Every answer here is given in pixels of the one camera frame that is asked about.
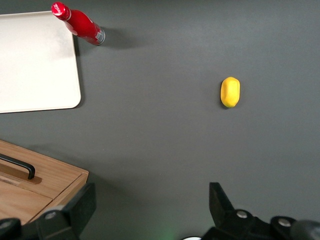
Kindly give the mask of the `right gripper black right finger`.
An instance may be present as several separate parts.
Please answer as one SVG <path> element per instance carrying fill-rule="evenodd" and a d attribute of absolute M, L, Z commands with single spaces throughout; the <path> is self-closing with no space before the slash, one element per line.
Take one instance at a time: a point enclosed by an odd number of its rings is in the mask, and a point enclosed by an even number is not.
<path fill-rule="evenodd" d="M 246 210 L 235 209 L 218 182 L 209 184 L 209 211 L 214 227 L 203 240 L 270 240 L 270 225 Z"/>

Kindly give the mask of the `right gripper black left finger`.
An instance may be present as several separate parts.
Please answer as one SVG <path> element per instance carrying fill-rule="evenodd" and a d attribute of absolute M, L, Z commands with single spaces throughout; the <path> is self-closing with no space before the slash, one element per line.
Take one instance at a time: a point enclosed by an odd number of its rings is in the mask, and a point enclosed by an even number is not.
<path fill-rule="evenodd" d="M 78 240 L 96 207 L 96 185 L 86 183 L 66 205 L 47 210 L 38 218 L 39 239 Z"/>

